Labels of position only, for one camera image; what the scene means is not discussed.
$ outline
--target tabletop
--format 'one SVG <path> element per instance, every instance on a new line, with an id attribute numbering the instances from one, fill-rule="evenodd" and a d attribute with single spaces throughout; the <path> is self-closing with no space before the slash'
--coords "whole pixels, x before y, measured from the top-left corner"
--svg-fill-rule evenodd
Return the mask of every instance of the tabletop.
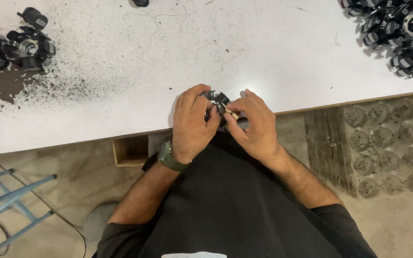
<path id="1" fill-rule="evenodd" d="M 275 113 L 413 92 L 337 0 L 1 0 L 0 33 L 28 6 L 57 55 L 0 73 L 0 153 L 170 128 L 199 83 L 231 100 L 249 88 Z"/>

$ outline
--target egg tray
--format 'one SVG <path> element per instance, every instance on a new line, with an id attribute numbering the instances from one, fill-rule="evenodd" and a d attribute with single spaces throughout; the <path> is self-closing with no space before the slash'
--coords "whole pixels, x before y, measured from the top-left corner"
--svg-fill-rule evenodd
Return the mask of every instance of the egg tray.
<path id="1" fill-rule="evenodd" d="M 413 98 L 344 107 L 359 196 L 413 195 Z"/>

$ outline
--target green watch strap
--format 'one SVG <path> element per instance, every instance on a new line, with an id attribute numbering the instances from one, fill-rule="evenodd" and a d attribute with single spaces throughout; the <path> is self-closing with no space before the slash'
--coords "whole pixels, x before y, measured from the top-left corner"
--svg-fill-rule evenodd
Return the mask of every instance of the green watch strap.
<path id="1" fill-rule="evenodd" d="M 172 158 L 172 149 L 172 143 L 169 141 L 164 143 L 159 150 L 158 161 L 169 169 L 182 172 L 189 167 L 189 164 L 182 164 Z"/>

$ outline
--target blue chair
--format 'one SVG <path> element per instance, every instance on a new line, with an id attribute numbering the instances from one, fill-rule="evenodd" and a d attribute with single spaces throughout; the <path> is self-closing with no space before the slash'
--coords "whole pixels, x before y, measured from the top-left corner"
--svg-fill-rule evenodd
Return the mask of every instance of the blue chair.
<path id="1" fill-rule="evenodd" d="M 14 169 L 8 169 L 8 170 L 4 170 L 3 172 L 0 172 L 0 176 L 9 174 L 9 173 L 14 173 L 15 170 Z M 29 211 L 20 201 L 19 199 L 24 196 L 26 193 L 28 193 L 29 191 L 31 191 L 32 189 L 34 189 L 35 187 L 42 185 L 45 182 L 54 180 L 57 178 L 57 175 L 51 175 L 49 177 L 46 177 L 42 180 L 39 180 L 35 183 L 32 183 L 30 185 L 26 185 L 20 189 L 17 189 L 15 191 L 9 191 L 0 181 L 0 189 L 4 192 L 3 196 L 0 196 L 0 202 L 3 202 L 0 206 L 0 214 L 2 214 L 3 212 L 9 210 L 12 207 L 17 208 L 18 210 L 20 210 L 25 216 L 27 216 L 30 220 L 31 220 L 31 224 L 26 226 L 24 229 L 20 230 L 19 232 L 15 233 L 13 236 L 9 237 L 8 239 L 6 239 L 3 243 L 0 244 L 0 249 L 9 245 L 10 243 L 14 242 L 15 239 L 19 238 L 21 235 L 23 235 L 24 233 L 26 233 L 28 230 L 32 229 L 34 226 L 36 226 L 37 224 L 39 224 L 41 221 L 47 219 L 48 217 L 50 217 L 53 213 L 53 211 L 49 211 L 48 213 L 46 213 L 45 215 L 43 215 L 40 218 L 36 218 L 31 211 Z"/>

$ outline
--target man's left hand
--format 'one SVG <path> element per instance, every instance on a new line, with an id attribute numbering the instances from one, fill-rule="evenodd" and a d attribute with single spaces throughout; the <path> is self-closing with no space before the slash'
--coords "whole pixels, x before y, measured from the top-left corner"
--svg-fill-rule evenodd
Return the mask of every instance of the man's left hand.
<path id="1" fill-rule="evenodd" d="M 216 134 L 221 121 L 216 105 L 200 96 L 209 90 L 210 86 L 199 84 L 183 92 L 176 101 L 172 157 L 180 163 L 191 162 Z M 210 119 L 205 122 L 207 110 L 210 112 Z"/>

